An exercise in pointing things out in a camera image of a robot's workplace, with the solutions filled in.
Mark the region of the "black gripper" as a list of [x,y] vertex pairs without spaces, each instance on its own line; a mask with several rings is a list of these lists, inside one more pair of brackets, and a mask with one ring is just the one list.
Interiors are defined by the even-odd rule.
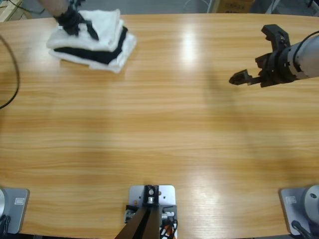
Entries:
[[65,13],[60,16],[54,17],[57,22],[63,26],[63,30],[70,36],[79,36],[80,28],[78,24],[83,23],[87,26],[87,31],[91,38],[94,40],[99,40],[99,36],[95,29],[93,28],[92,22],[90,20],[85,20],[80,12],[74,8],[72,5],[68,6],[68,9]]
[[297,80],[296,75],[290,70],[292,64],[292,59],[288,57],[290,51],[291,48],[285,48],[257,57],[255,62],[261,69],[258,77],[250,79],[248,71],[242,70],[230,77],[229,83],[232,85],[260,84],[260,87],[264,88]]

